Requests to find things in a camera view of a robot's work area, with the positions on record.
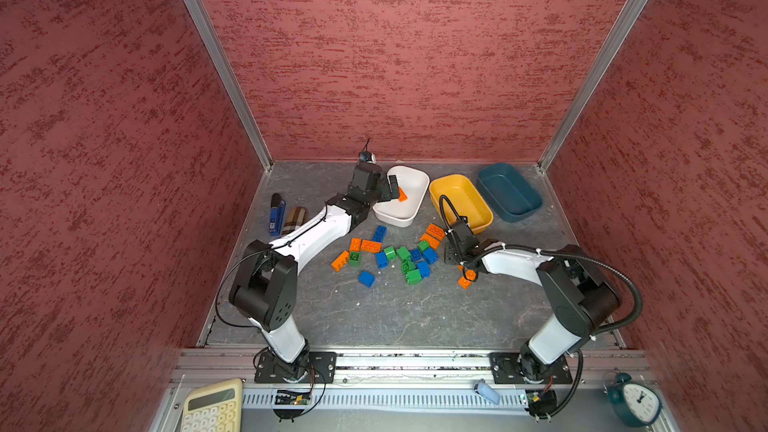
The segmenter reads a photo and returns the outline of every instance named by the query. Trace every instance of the calculator screen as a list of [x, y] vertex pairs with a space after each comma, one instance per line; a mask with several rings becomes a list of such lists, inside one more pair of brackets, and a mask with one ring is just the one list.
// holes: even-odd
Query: calculator screen
[[190, 400], [190, 410], [195, 410], [209, 405], [218, 404], [219, 402], [225, 402], [226, 400], [232, 400], [235, 398], [235, 389], [219, 390], [212, 394], [205, 395]]

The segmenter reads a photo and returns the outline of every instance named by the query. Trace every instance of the yellow bin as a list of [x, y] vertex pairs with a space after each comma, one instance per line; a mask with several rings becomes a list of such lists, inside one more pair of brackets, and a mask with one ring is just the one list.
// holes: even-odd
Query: yellow bin
[[[472, 182], [460, 174], [436, 178], [429, 184], [429, 197], [432, 204], [440, 214], [440, 196], [447, 196], [451, 203], [456, 207], [456, 212], [462, 216], [467, 216], [469, 227], [475, 234], [484, 231], [493, 222], [493, 212], [488, 204], [485, 203], [480, 192], [475, 188]], [[447, 203], [443, 204], [446, 211], [448, 224], [456, 221], [456, 216], [451, 212]]]

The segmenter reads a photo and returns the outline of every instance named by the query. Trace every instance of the clock face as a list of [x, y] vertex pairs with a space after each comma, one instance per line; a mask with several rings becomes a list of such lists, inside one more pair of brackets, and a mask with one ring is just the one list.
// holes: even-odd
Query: clock face
[[640, 384], [626, 384], [624, 386], [624, 400], [627, 402], [630, 412], [646, 424], [656, 418], [661, 404], [658, 396], [649, 388]]

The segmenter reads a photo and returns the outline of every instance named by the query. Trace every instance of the blue block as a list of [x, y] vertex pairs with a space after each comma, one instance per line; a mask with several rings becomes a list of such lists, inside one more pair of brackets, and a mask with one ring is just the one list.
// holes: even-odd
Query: blue block
[[389, 259], [384, 252], [376, 254], [376, 263], [379, 264], [379, 268], [384, 268], [389, 265]]
[[358, 282], [365, 285], [366, 287], [370, 288], [371, 285], [373, 285], [373, 281], [376, 280], [376, 277], [373, 276], [368, 271], [362, 271], [360, 272], [360, 276], [357, 278]]
[[376, 233], [373, 234], [373, 241], [378, 243], [383, 243], [385, 235], [386, 235], [386, 227], [378, 226], [376, 227]]
[[424, 256], [424, 260], [427, 261], [428, 264], [432, 265], [435, 262], [437, 262], [437, 253], [435, 252], [435, 249], [430, 247], [424, 252], [422, 252], [422, 255]]
[[419, 262], [416, 266], [418, 267], [418, 273], [422, 275], [422, 278], [429, 277], [429, 266], [426, 262]]

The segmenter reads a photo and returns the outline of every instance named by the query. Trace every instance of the plastic container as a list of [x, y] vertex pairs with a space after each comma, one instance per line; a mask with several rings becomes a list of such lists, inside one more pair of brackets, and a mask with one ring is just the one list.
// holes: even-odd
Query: plastic container
[[[451, 199], [451, 203], [456, 207], [456, 212], [459, 215], [467, 216], [469, 227], [475, 234], [484, 231], [493, 222], [493, 212], [480, 196], [480, 192], [472, 184], [472, 181], [465, 176], [454, 174], [436, 178], [429, 185], [429, 197], [432, 199], [437, 214], [440, 213], [438, 200], [443, 195]], [[445, 204], [443, 208], [446, 210], [448, 223], [455, 222], [456, 216], [453, 215], [448, 204]]]
[[422, 206], [424, 195], [429, 187], [429, 176], [420, 170], [405, 166], [394, 166], [386, 173], [388, 176], [397, 177], [397, 185], [406, 193], [408, 199], [400, 202], [378, 202], [373, 206], [376, 217], [392, 226], [408, 227], [413, 224], [418, 208]]
[[530, 217], [542, 206], [542, 197], [509, 164], [485, 167], [478, 173], [478, 190], [504, 222]]

